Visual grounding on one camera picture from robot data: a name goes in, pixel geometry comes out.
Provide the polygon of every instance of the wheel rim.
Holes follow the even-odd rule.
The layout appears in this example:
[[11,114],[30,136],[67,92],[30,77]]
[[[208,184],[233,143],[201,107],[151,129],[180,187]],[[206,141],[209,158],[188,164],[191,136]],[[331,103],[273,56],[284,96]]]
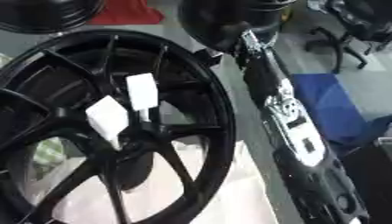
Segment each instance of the wheel rim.
[[[133,66],[131,70],[123,66],[125,60],[127,60],[125,64]],[[42,75],[42,71],[47,69],[48,64],[56,69],[66,68],[78,80],[71,81],[73,84],[68,83],[68,86],[63,88],[57,87],[57,91],[38,91],[45,84],[39,84],[40,78],[37,77]],[[146,67],[154,71],[160,99],[169,102],[185,114],[193,116],[195,124],[162,124],[159,121],[157,109],[151,110],[151,123],[141,122],[137,113],[130,110],[123,92],[124,84],[120,78],[130,72],[132,74],[145,73]],[[73,33],[52,39],[31,49],[5,67],[1,77],[6,78],[4,78],[4,86],[11,90],[0,92],[0,95],[7,100],[4,101],[5,105],[8,105],[7,103],[17,105],[19,109],[22,107],[20,105],[23,105],[26,107],[23,108],[24,111],[37,111],[40,119],[42,117],[49,119],[40,120],[38,124],[26,129],[27,132],[22,131],[18,138],[11,138],[10,141],[5,141],[0,145],[0,151],[3,153],[1,164],[3,173],[5,173],[2,178],[3,194],[8,195],[7,191],[16,189],[10,175],[7,174],[7,168],[4,167],[5,159],[15,153],[15,149],[23,149],[28,144],[56,136],[81,145],[87,157],[87,160],[73,174],[54,188],[34,209],[20,199],[21,197],[16,197],[18,199],[6,197],[7,201],[18,211],[15,215],[20,221],[20,218],[37,223],[51,220],[52,216],[48,215],[47,211],[52,211],[59,199],[89,178],[91,173],[97,174],[98,170],[99,173],[104,173],[103,177],[115,207],[118,223],[130,223],[128,215],[124,214],[122,209],[121,197],[118,196],[118,187],[116,187],[118,180],[113,178],[116,172],[115,167],[121,158],[132,159],[144,155],[146,144],[150,145],[149,149],[153,148],[165,158],[176,171],[184,186],[184,195],[161,212],[146,220],[132,223],[189,222],[213,197],[228,172],[233,159],[235,141],[234,116],[228,97],[210,70],[195,61],[188,51],[171,41],[133,31],[106,30]],[[50,89],[51,87],[47,86],[48,83],[51,82],[48,80],[45,88]],[[88,90],[80,91],[84,95],[76,91],[80,86]],[[126,129],[123,134],[133,136],[134,140],[121,138],[125,150],[118,153],[105,150],[109,148],[108,144],[91,130],[81,113],[104,95],[113,95],[131,111],[129,115],[132,130]],[[201,135],[209,140],[205,162],[199,176],[194,181],[184,170],[184,165],[168,141],[168,139],[192,135]],[[100,148],[101,152],[97,153],[93,148]]]

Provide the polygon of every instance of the black alloy wheel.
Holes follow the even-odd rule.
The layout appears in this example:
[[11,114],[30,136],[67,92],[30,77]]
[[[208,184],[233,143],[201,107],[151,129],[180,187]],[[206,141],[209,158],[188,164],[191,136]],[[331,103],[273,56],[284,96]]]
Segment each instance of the black alloy wheel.
[[[144,73],[153,73],[161,103],[172,105],[192,123],[164,123],[160,107],[150,109],[150,122],[141,119],[129,104],[124,78]],[[190,52],[167,39],[120,30],[67,34],[14,59],[1,70],[0,84],[0,218],[8,214],[8,223],[64,223],[53,218],[53,209],[96,176],[106,186],[117,223],[189,223],[220,188],[232,163],[235,119],[223,86]],[[129,112],[120,151],[113,150],[85,116],[85,109],[106,95]],[[205,146],[196,178],[172,145],[174,139],[188,136],[200,137]],[[19,189],[28,182],[31,146],[51,137],[72,142],[86,160],[33,205]],[[139,169],[148,176],[148,162],[140,161],[151,161],[145,156],[152,152],[177,173],[184,193],[162,211],[133,222],[121,192],[143,182],[135,178]],[[124,164],[125,173],[137,179],[128,187],[124,172],[119,174]]]

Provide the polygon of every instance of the office chair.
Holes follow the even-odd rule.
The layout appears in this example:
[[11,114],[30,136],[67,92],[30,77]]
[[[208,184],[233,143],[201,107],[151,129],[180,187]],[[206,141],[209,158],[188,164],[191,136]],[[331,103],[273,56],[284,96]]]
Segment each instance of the office chair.
[[[323,27],[312,29],[312,35],[322,33],[326,39],[309,41],[304,49],[309,52],[315,46],[331,46],[336,53],[336,64],[332,70],[334,74],[340,73],[344,53],[360,61],[359,69],[368,64],[364,56],[350,46],[353,39],[380,43],[376,47],[377,51],[385,48],[392,39],[390,18],[387,18],[386,13],[381,13],[381,7],[375,7],[374,3],[367,3],[366,0],[328,0],[325,7],[345,27],[346,32],[338,38]],[[370,54],[372,50],[373,45],[370,44],[365,55]]]

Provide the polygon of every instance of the white plastic sheet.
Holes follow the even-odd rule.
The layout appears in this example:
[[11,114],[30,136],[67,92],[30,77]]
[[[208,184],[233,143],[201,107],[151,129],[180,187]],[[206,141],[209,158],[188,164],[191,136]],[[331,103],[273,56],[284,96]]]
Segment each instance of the white plastic sheet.
[[[175,143],[178,154],[193,177],[200,171],[203,151],[198,145]],[[244,142],[238,142],[235,160],[223,186],[192,224],[276,224],[277,219],[265,195],[265,185]],[[61,166],[29,187],[26,197],[38,203],[83,158],[68,159]],[[172,168],[159,156],[149,178],[139,187],[123,194],[133,221],[142,220],[167,207],[182,193],[182,185]],[[116,223],[105,186],[91,178],[57,205],[54,217],[73,224]]]

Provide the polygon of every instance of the blue mat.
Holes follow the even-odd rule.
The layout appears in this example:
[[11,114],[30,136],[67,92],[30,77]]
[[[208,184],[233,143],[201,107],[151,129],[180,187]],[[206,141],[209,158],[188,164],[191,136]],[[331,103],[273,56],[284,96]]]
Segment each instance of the blue mat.
[[382,136],[392,122],[392,116],[366,122],[334,74],[294,74],[292,82],[320,133],[341,156]]

